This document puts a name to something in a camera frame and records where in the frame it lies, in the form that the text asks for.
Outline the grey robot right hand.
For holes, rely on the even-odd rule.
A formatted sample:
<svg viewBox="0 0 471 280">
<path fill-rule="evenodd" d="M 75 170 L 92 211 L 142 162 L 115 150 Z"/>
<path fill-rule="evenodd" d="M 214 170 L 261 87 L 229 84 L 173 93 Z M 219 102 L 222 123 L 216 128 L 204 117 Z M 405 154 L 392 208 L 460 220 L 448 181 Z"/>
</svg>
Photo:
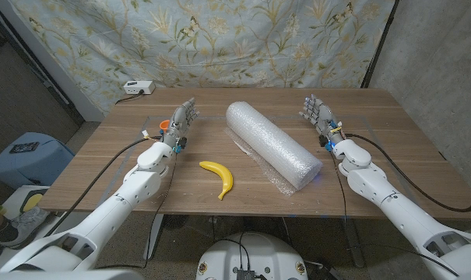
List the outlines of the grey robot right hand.
<svg viewBox="0 0 471 280">
<path fill-rule="evenodd" d="M 299 115 L 315 127 L 319 134 L 320 146 L 329 152 L 346 138 L 343 134 L 342 122 L 338 121 L 330 108 L 315 95 L 305 98 L 303 110 Z"/>
</svg>

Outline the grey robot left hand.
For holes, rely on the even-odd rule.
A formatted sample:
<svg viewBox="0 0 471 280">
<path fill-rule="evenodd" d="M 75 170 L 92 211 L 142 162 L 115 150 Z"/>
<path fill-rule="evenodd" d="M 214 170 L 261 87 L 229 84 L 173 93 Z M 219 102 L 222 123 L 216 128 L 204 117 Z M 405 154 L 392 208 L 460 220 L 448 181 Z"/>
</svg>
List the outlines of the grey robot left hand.
<svg viewBox="0 0 471 280">
<path fill-rule="evenodd" d="M 195 108 L 195 98 L 180 105 L 169 120 L 169 125 L 163 131 L 161 142 L 169 145 L 175 153 L 181 152 L 187 143 L 186 135 L 194 119 L 199 116 Z"/>
</svg>

